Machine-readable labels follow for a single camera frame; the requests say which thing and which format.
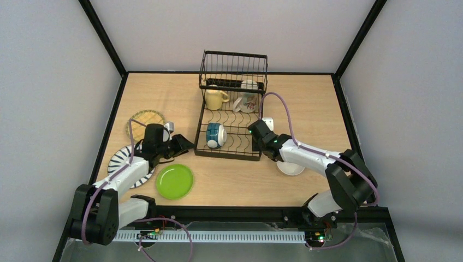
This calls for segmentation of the black rimmed white bowl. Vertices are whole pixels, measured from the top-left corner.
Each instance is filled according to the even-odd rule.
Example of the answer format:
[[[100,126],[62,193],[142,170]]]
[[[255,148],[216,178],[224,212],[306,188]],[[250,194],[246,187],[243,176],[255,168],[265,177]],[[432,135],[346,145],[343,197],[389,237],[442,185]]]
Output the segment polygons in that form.
[[[223,124],[209,123],[206,129],[206,144],[211,149],[224,146],[227,140],[227,132]]]

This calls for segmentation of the plain white bowl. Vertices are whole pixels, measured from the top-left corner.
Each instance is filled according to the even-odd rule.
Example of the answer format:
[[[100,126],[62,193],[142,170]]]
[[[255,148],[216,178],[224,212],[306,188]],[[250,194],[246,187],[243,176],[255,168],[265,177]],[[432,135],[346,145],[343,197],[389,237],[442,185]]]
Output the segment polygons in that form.
[[[304,166],[290,162],[277,162],[277,167],[280,172],[288,176],[299,175],[305,170]]]

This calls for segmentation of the yellow ceramic mug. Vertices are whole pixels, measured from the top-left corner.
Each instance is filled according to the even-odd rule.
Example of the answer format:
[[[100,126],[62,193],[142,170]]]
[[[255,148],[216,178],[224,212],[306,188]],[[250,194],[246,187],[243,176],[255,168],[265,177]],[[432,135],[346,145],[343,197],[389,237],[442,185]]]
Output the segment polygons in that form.
[[[205,104],[209,110],[220,110],[223,103],[229,102],[230,96],[222,90],[207,89],[205,91]]]

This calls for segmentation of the black wire dish rack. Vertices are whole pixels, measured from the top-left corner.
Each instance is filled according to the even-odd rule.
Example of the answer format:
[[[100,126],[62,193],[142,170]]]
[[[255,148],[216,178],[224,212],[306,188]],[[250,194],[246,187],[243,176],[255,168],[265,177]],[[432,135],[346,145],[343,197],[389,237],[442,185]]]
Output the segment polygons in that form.
[[[242,90],[244,80],[254,80],[258,90]],[[203,102],[195,135],[197,156],[225,159],[258,161],[261,152],[252,152],[252,135],[248,126],[258,119],[259,103],[266,93],[268,83],[267,55],[205,50],[199,70],[199,88]],[[229,94],[230,101],[223,103],[220,110],[209,110],[205,104],[207,89],[222,90]],[[241,92],[259,93],[258,108],[255,112],[234,112],[233,103]],[[227,140],[221,148],[211,149],[206,144],[206,129],[209,123],[223,124]]]

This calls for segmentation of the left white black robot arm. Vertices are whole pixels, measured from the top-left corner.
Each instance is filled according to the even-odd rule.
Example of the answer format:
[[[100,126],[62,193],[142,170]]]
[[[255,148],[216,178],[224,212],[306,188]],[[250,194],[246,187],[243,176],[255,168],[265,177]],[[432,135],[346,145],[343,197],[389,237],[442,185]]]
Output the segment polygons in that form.
[[[119,229],[156,216],[154,198],[134,195],[122,204],[119,200],[162,158],[175,158],[195,147],[183,135],[172,132],[170,122],[165,125],[147,124],[143,139],[131,142],[130,155],[122,160],[121,167],[94,184],[78,186],[65,226],[69,237],[87,245],[108,245]]]

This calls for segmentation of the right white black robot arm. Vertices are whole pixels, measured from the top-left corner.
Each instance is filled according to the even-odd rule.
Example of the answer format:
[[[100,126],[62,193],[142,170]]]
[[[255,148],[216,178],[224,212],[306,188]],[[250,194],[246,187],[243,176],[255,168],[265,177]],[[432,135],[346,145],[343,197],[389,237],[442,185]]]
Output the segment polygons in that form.
[[[329,190],[314,195],[307,209],[318,218],[336,211],[355,213],[372,195],[377,182],[357,152],[321,150],[297,142],[287,134],[277,135],[263,120],[248,127],[253,141],[274,162],[289,163],[311,169],[324,176]]]

